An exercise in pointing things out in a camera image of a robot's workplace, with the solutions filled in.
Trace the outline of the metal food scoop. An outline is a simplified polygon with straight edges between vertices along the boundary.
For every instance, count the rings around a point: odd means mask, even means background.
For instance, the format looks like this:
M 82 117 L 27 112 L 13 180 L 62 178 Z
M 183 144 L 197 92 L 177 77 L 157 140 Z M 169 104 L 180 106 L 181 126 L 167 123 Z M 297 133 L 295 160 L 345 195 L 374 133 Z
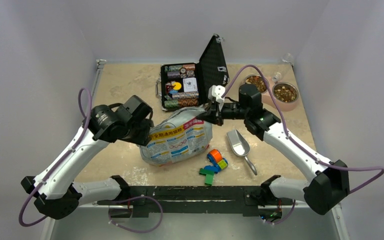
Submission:
M 255 176 L 257 176 L 258 175 L 257 168 L 248 158 L 248 154 L 251 151 L 251 147 L 249 143 L 246 141 L 246 139 L 236 129 L 228 131 L 226 136 L 233 153 L 239 157 L 243 157 L 246 164 L 251 169 L 252 173 Z

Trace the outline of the colourful pet food bag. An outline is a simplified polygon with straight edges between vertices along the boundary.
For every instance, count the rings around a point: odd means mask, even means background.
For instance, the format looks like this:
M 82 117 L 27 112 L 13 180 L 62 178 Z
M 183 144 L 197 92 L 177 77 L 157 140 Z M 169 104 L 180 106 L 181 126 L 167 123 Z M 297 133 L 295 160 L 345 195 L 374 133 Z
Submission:
M 184 107 L 149 131 L 150 141 L 139 146 L 144 162 L 164 166 L 190 159 L 203 153 L 213 138 L 212 124 L 197 119 L 202 107 Z

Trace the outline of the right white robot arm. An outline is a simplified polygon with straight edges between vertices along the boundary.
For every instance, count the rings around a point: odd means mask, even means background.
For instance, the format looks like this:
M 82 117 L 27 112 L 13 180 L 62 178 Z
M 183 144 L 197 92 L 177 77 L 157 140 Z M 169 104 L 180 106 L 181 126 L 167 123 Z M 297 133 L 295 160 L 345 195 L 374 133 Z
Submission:
M 284 122 L 263 107 L 262 94 L 255 85 L 243 84 L 238 100 L 226 103 L 225 88 L 213 85 L 208 91 L 209 106 L 197 116 L 199 120 L 222 126 L 224 120 L 243 120 L 246 129 L 269 144 L 304 175 L 305 180 L 274 175 L 264 181 L 253 198 L 262 206 L 286 198 L 305 202 L 319 215 L 325 215 L 349 195 L 348 166 L 333 162 L 317 153 L 284 127 Z

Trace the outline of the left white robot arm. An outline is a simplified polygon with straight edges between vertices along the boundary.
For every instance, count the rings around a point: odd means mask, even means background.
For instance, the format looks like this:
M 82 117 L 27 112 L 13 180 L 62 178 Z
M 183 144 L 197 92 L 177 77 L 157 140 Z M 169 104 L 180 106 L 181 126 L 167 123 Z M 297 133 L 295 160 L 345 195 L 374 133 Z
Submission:
M 153 109 L 137 95 L 125 103 L 93 107 L 72 143 L 43 172 L 26 176 L 21 185 L 45 217 L 60 220 L 77 207 L 99 201 L 126 203 L 130 186 L 119 175 L 80 183 L 75 178 L 109 144 L 123 141 L 146 146 L 151 138 Z

